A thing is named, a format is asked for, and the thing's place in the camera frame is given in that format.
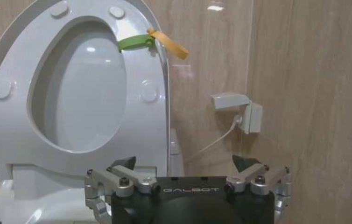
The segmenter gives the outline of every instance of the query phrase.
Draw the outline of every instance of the beige wall tile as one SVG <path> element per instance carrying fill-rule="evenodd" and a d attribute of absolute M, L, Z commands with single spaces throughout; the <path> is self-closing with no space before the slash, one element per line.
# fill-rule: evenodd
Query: beige wall tile
<path fill-rule="evenodd" d="M 352 1 L 257 0 L 251 33 L 243 154 L 294 169 L 285 223 L 352 223 Z"/>
<path fill-rule="evenodd" d="M 229 129 L 237 110 L 215 112 L 210 94 L 245 93 L 251 0 L 146 0 L 161 28 L 189 50 L 186 61 L 170 57 L 170 116 L 183 158 Z M 221 11 L 207 10 L 215 6 Z M 241 133 L 186 164 L 189 175 L 225 174 Z"/>

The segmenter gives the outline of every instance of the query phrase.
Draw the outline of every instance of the white cable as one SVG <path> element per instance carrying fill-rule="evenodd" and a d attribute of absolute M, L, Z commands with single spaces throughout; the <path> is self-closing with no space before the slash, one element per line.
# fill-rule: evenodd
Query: white cable
<path fill-rule="evenodd" d="M 215 145 L 229 135 L 229 133 L 235 128 L 237 124 L 239 124 L 241 122 L 242 122 L 241 116 L 239 115 L 234 116 L 227 132 L 225 132 L 225 134 L 215 141 L 213 141 L 211 144 L 209 144 L 206 147 L 203 147 L 202 150 L 199 150 L 195 154 L 193 154 L 191 157 L 189 157 L 185 160 L 185 163 L 189 163 L 201 153 L 203 153 L 213 145 Z"/>

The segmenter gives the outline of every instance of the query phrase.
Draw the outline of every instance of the yellow tag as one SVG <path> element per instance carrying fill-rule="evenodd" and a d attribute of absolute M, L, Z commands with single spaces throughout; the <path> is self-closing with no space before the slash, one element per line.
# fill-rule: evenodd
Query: yellow tag
<path fill-rule="evenodd" d="M 149 28 L 146 32 L 163 44 L 165 48 L 170 51 L 171 54 L 174 54 L 174 56 L 185 60 L 189 51 L 179 44 L 177 44 L 162 32 L 151 28 Z"/>

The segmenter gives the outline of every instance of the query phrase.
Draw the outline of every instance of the toilet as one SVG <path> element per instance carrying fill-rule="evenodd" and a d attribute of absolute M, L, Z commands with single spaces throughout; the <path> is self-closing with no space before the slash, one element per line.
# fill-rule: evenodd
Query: toilet
<path fill-rule="evenodd" d="M 37 0 L 0 39 L 0 220 L 93 224 L 83 176 L 135 156 L 135 171 L 182 176 L 169 128 L 159 30 L 142 0 Z"/>

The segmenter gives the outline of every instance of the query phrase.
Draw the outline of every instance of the screw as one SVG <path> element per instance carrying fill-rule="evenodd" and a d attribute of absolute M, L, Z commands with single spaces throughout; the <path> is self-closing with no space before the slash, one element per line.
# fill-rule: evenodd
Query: screw
<path fill-rule="evenodd" d="M 127 186 L 130 183 L 130 180 L 126 177 L 119 178 L 118 185 L 121 187 Z"/>
<path fill-rule="evenodd" d="M 257 176 L 254 179 L 254 182 L 258 184 L 265 184 L 265 177 L 263 176 Z"/>
<path fill-rule="evenodd" d="M 143 183 L 149 183 L 150 181 L 151 181 L 151 177 L 146 177 L 146 178 L 142 180 Z"/>

